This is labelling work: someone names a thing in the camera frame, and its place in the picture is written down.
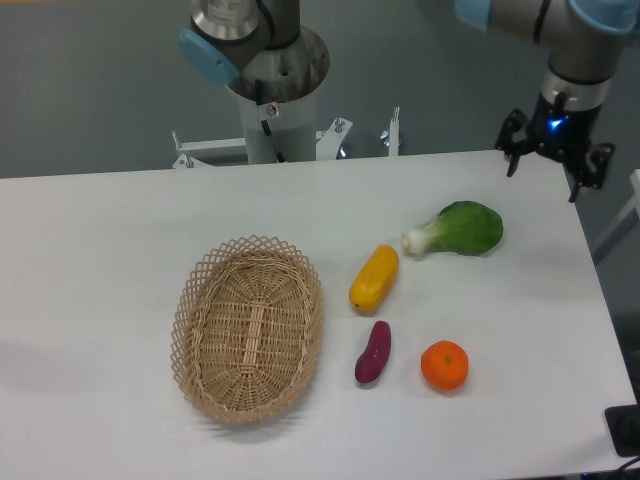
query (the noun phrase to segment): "bolt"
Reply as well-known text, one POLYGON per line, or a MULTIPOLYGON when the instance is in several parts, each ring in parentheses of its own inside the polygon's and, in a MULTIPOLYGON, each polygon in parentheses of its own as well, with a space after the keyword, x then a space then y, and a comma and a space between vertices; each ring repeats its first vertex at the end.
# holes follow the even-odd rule
POLYGON ((336 155, 336 160, 343 160, 345 158, 349 158, 349 152, 344 145, 340 145, 338 154, 336 155))
MULTIPOLYGON (((403 143, 404 143, 404 138, 402 137, 401 133, 398 133, 398 147, 402 147, 403 143)), ((389 148, 389 132, 387 130, 384 130, 380 134, 380 144, 382 145, 383 148, 389 148)))
POLYGON ((336 133, 342 133, 342 127, 345 126, 344 119, 342 117, 336 118, 335 126, 336 126, 336 133))

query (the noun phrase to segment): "sticker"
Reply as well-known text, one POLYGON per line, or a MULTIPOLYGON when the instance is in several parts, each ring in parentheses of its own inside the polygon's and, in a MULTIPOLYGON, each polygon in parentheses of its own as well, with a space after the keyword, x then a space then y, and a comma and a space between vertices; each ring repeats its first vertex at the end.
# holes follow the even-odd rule
POLYGON ((260 116, 260 121, 270 120, 272 118, 278 118, 278 115, 280 115, 280 109, 278 108, 278 104, 276 102, 259 105, 258 112, 260 116))

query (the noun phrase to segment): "white vegetable stem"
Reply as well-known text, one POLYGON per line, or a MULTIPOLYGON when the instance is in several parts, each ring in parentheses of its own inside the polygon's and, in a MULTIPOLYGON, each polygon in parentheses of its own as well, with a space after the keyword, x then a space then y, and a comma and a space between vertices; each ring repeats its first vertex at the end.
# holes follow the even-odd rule
POLYGON ((431 241, 433 223, 425 223, 407 230, 402 234, 402 250, 404 253, 417 255, 424 252, 431 241))

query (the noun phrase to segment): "blue light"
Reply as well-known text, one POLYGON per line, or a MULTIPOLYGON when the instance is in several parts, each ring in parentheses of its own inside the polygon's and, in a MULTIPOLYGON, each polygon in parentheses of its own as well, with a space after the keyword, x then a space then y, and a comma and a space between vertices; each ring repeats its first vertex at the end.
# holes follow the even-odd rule
POLYGON ((559 118, 558 120, 549 120, 549 130, 555 132, 556 129, 564 122, 564 118, 559 118))

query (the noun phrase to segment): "gray floor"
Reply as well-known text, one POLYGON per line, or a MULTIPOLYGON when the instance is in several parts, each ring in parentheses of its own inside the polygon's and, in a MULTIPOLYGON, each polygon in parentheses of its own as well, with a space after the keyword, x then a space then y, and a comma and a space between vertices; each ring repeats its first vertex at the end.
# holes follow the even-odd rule
MULTIPOLYGON (((188 5, 0 4, 0 177, 164 169, 173 129, 183 141, 241 136, 233 100, 180 56, 188 5)), ((354 156, 382 153, 395 105, 406 154, 492 148, 513 107, 533 108, 547 53, 461 25, 440 1, 302 0, 302 11, 332 58, 319 126, 354 121, 354 156)), ((605 188, 578 202, 589 242, 640 168, 639 60, 639 50, 625 53, 594 132, 618 151, 605 188)), ((598 269, 625 348, 640 348, 638 245, 639 227, 598 269)))

